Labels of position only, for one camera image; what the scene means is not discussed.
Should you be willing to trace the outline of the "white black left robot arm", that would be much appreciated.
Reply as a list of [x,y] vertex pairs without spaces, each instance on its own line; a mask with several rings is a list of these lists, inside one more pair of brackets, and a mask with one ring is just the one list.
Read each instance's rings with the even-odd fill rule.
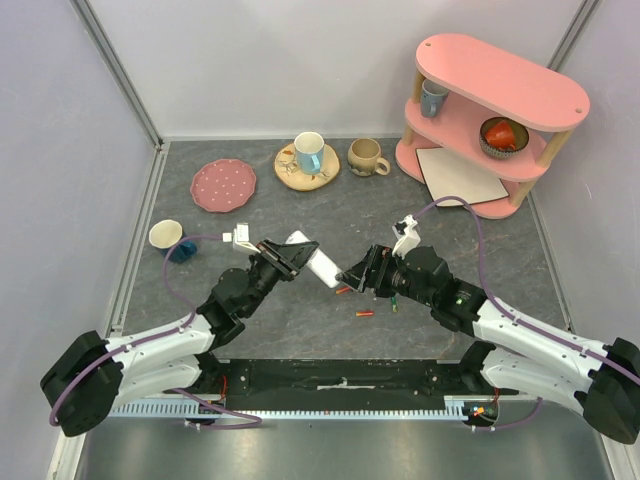
[[68,437],[84,434],[115,408],[172,389],[208,393],[219,382],[213,350],[230,343],[278,282],[294,280],[316,241],[257,244],[247,268],[221,273],[207,300],[187,316],[130,336],[79,335],[40,381],[49,422]]

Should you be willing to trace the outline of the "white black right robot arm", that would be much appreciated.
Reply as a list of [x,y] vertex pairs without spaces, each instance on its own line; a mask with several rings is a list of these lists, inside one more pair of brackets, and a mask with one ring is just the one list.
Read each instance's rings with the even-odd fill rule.
[[378,297],[402,296],[429,308],[444,328],[474,338],[474,356],[458,381],[477,394],[490,385],[564,406],[599,433],[631,445],[639,437],[639,348],[623,338],[606,344],[525,315],[481,287],[455,277],[431,247],[400,257],[374,245],[336,276]]

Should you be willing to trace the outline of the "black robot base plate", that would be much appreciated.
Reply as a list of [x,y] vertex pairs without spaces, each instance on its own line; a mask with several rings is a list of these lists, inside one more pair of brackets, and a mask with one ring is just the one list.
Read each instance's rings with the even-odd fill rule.
[[391,411],[440,409],[446,396],[495,388],[458,362],[435,360],[220,360],[187,389],[225,395],[233,410]]

